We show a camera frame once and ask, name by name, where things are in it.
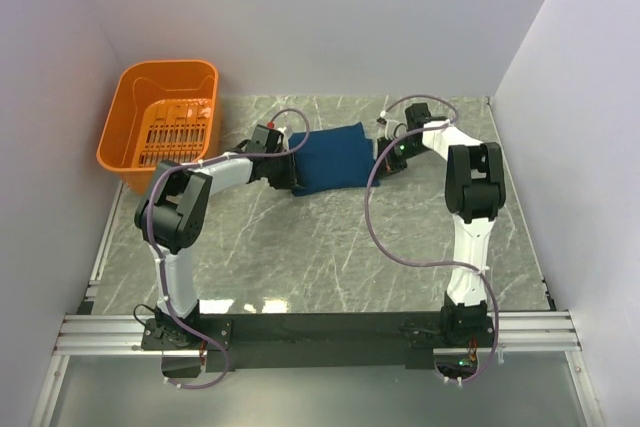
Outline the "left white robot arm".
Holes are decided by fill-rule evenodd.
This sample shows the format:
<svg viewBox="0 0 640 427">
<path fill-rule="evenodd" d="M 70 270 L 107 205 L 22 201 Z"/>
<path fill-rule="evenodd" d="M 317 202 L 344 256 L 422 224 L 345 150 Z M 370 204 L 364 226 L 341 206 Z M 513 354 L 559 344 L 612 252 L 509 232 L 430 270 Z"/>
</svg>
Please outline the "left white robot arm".
<svg viewBox="0 0 640 427">
<path fill-rule="evenodd" d="M 259 180 L 276 190 L 288 190 L 297 181 L 288 135 L 272 124 L 257 126 L 249 139 L 214 159 L 186 164 L 162 160 L 154 171 L 134 224 L 156 266 L 156 322 L 176 348 L 193 346 L 200 335 L 190 248 L 203 229 L 209 198 Z"/>
</svg>

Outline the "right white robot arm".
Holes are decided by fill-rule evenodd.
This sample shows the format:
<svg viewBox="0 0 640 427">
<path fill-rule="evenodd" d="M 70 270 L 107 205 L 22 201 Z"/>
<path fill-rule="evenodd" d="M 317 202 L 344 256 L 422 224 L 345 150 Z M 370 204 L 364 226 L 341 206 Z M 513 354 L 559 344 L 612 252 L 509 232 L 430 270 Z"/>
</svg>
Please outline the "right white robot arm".
<svg viewBox="0 0 640 427">
<path fill-rule="evenodd" d="M 389 130 L 383 110 L 378 124 L 383 134 L 377 142 L 377 158 L 367 185 L 407 167 L 407 160 L 425 152 L 446 162 L 445 204 L 454 223 L 453 259 L 437 325 L 411 326 L 409 333 L 445 346 L 473 345 L 484 335 L 493 337 L 488 316 L 491 299 L 487 271 L 489 240 L 499 211 L 506 202 L 501 146 L 482 142 L 454 126 L 451 118 L 431 113 L 426 95 L 414 96 L 405 109 L 405 132 Z"/>
</svg>

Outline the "blue mickey mouse t-shirt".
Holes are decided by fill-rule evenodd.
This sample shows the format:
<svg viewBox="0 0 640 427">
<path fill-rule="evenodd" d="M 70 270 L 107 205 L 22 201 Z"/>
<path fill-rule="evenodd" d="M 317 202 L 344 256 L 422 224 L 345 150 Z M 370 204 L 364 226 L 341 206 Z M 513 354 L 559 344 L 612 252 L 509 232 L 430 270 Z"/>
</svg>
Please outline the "blue mickey mouse t-shirt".
<svg viewBox="0 0 640 427">
<path fill-rule="evenodd" d="M 361 188 L 374 166 L 373 141 L 361 122 L 312 131 L 294 157 L 298 186 L 291 191 L 296 197 Z"/>
</svg>

